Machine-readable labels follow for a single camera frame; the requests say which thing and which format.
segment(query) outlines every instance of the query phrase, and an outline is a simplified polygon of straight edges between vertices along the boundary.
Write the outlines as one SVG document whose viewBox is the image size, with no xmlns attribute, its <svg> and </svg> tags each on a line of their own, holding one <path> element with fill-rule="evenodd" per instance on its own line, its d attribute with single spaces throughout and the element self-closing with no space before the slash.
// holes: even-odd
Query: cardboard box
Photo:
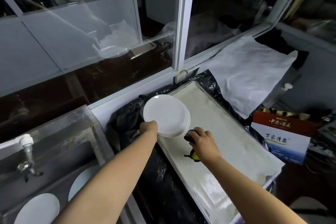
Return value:
<svg viewBox="0 0 336 224">
<path fill-rule="evenodd" d="M 257 111 L 251 126 L 262 135 L 271 153 L 280 159 L 303 164 L 310 138 L 319 124 L 298 118 Z"/>
</svg>

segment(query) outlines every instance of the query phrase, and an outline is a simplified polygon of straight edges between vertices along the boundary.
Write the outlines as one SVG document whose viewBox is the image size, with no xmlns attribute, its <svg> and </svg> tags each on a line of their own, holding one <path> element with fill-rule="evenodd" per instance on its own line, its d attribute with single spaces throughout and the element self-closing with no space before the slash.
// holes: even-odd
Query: white mesh tray liner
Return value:
<svg viewBox="0 0 336 224">
<path fill-rule="evenodd" d="M 190 129 L 202 127 L 210 130 L 222 156 L 247 177 L 263 186 L 266 176 L 281 172 L 284 163 L 264 150 L 226 111 L 218 108 L 195 82 L 173 95 L 188 108 L 191 115 Z M 237 209 L 201 162 L 183 156 L 191 151 L 188 142 L 183 137 L 166 139 L 160 136 L 158 141 L 211 223 L 230 223 L 238 214 Z"/>
</svg>

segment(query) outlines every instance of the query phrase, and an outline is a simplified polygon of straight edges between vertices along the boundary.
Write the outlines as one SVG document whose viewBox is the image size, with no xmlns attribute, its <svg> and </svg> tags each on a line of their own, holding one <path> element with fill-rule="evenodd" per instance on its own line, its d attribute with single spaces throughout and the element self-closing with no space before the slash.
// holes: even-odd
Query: finger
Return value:
<svg viewBox="0 0 336 224">
<path fill-rule="evenodd" d="M 208 137 L 212 137 L 212 133 L 208 130 L 208 131 L 205 131 L 205 134 L 208 136 Z"/>
<path fill-rule="evenodd" d="M 194 139 L 195 143 L 197 143 L 200 139 L 200 136 L 195 131 L 189 131 L 188 135 Z"/>
<path fill-rule="evenodd" d="M 199 133 L 200 136 L 206 136 L 203 128 L 196 127 L 195 129 Z"/>
</svg>

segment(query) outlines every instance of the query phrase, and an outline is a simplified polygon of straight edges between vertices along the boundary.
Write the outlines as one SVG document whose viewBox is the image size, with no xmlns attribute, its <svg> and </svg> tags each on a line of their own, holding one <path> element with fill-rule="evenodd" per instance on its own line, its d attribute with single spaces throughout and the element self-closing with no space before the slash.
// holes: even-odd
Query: hand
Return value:
<svg viewBox="0 0 336 224">
<path fill-rule="evenodd" d="M 143 122 L 140 124 L 140 134 L 145 132 L 153 132 L 155 135 L 158 133 L 158 124 L 155 120 L 150 122 Z"/>
<path fill-rule="evenodd" d="M 194 139 L 195 143 L 189 143 L 192 148 L 195 150 L 200 161 L 203 163 L 216 161 L 218 158 L 221 158 L 222 155 L 218 150 L 218 147 L 215 143 L 215 140 L 212 137 L 210 131 L 205 131 L 203 128 L 195 128 L 200 136 L 194 132 L 190 131 L 188 134 Z"/>
</svg>

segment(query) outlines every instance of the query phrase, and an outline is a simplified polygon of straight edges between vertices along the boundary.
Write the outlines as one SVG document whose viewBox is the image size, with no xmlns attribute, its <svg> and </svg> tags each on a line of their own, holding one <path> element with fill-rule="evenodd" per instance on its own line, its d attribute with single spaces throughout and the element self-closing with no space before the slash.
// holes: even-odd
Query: person's right arm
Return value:
<svg viewBox="0 0 336 224">
<path fill-rule="evenodd" d="M 210 131 L 195 128 L 195 140 L 190 145 L 202 163 L 209 169 L 248 224 L 306 224 L 296 213 L 284 205 L 259 184 L 250 180 L 222 156 Z"/>
</svg>

